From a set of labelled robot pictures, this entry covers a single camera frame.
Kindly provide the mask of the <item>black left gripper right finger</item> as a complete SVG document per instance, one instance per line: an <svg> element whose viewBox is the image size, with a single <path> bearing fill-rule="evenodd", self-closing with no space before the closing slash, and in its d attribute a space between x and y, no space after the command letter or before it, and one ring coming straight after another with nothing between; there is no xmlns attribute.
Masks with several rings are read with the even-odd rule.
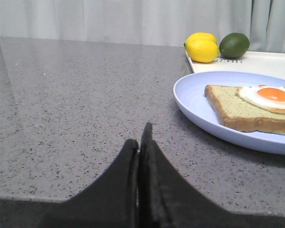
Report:
<svg viewBox="0 0 285 228"><path fill-rule="evenodd" d="M138 175L143 228L261 227L258 216L231 213L185 181L153 140L151 123L142 133Z"/></svg>

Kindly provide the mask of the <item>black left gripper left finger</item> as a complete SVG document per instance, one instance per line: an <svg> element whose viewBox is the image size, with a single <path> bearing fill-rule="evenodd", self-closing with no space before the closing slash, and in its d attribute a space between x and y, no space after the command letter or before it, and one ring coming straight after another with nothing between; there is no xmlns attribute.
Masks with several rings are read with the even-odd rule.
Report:
<svg viewBox="0 0 285 228"><path fill-rule="evenodd" d="M136 227L138 149L136 140L126 140L113 163L96 181L55 206L38 227Z"/></svg>

